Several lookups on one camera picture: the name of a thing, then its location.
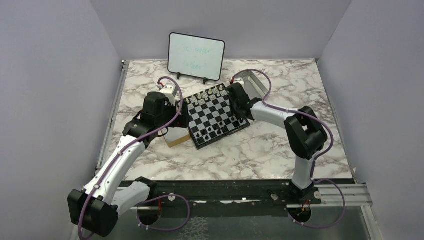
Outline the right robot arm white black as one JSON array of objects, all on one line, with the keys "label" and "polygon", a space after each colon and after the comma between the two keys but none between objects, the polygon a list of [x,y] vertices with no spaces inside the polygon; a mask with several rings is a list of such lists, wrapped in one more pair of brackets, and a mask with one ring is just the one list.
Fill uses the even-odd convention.
[{"label": "right robot arm white black", "polygon": [[280,127],[286,131],[291,150],[295,154],[294,175],[289,184],[289,199],[300,204],[309,196],[314,184],[313,158],[324,148],[328,135],[316,121],[314,111],[305,106],[299,110],[279,110],[265,105],[260,98],[250,99],[240,83],[226,88],[231,112],[251,121],[260,121]]}]

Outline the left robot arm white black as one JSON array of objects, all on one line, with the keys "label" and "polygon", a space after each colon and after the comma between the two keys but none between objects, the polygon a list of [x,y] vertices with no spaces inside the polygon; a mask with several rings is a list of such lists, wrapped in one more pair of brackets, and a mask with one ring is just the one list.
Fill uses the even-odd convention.
[{"label": "left robot arm white black", "polygon": [[[71,222],[78,226],[78,237],[108,236],[119,217],[137,204],[158,202],[156,182],[139,178],[118,190],[135,160],[149,147],[163,129],[188,127],[188,104],[174,101],[174,94],[150,92],[142,110],[128,122],[122,137],[105,165],[82,190],[73,189],[67,197]],[[84,236],[83,231],[91,232]]]}]

